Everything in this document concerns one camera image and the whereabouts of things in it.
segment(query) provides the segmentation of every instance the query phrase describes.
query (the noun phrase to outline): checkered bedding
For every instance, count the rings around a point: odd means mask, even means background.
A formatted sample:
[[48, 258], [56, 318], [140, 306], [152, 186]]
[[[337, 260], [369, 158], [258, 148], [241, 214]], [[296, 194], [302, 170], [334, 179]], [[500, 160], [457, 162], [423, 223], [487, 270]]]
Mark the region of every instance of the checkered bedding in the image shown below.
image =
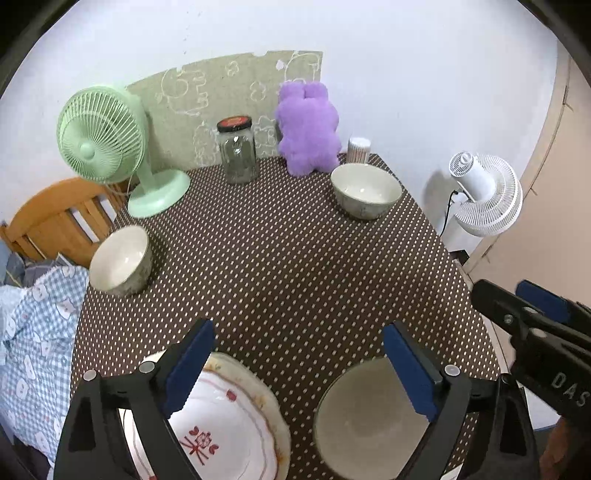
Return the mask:
[[15, 435], [52, 465], [70, 405], [74, 337], [87, 284], [85, 268], [55, 267], [11, 314], [4, 312], [0, 410]]

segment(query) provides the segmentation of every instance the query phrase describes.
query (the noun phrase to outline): beige door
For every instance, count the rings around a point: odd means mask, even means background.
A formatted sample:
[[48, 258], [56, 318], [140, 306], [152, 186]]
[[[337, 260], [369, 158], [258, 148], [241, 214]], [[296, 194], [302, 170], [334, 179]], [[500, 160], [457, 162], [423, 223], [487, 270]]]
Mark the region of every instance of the beige door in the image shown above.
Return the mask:
[[470, 269], [509, 291], [526, 278], [591, 306], [591, 87], [576, 64], [545, 162], [514, 226]]

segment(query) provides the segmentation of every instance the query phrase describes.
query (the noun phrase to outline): chair backrest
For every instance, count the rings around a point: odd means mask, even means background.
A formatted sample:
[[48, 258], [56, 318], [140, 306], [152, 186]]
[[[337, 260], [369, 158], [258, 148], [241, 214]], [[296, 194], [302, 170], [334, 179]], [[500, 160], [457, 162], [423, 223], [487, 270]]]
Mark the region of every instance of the chair backrest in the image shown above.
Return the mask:
[[[112, 188], [121, 191], [119, 186]], [[98, 240], [104, 240], [112, 222], [99, 201], [100, 196], [106, 197], [116, 212], [124, 205], [123, 197], [104, 185], [81, 178], [62, 180], [25, 203], [10, 225], [0, 227], [0, 237], [13, 251], [32, 260], [55, 258], [61, 252], [88, 267], [99, 243], [93, 242], [73, 212], [80, 212]]]

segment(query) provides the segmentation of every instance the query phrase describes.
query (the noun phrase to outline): table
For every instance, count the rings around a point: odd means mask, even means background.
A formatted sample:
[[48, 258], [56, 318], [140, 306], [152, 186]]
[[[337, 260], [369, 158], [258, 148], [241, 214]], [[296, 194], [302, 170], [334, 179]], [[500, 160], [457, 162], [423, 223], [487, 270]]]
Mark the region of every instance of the table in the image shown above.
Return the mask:
[[[387, 169], [372, 155], [369, 162]], [[278, 157], [258, 180], [228, 185], [221, 166], [189, 172], [183, 199], [153, 218], [122, 211], [115, 228], [142, 225], [154, 268], [146, 290], [120, 299], [89, 287], [73, 355], [72, 392], [91, 368], [133, 371], [178, 342], [199, 317], [218, 349], [277, 396], [291, 430], [289, 478], [337, 478], [313, 443], [314, 411], [351, 365], [383, 355], [380, 331], [401, 319], [444, 363], [496, 378], [496, 356], [469, 291], [437, 233], [404, 190], [374, 222], [346, 216], [330, 178], [293, 178]], [[466, 453], [467, 420], [449, 468]]]

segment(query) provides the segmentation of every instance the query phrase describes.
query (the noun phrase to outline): fan base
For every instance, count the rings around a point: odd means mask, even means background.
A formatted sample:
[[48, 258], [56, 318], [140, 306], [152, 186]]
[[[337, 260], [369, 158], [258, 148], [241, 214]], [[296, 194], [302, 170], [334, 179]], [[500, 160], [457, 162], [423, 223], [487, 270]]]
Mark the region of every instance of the fan base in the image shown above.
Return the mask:
[[140, 183], [129, 196], [127, 211], [133, 218], [147, 218], [177, 203], [189, 189], [191, 179], [180, 170], [154, 173], [154, 188], [145, 190]]

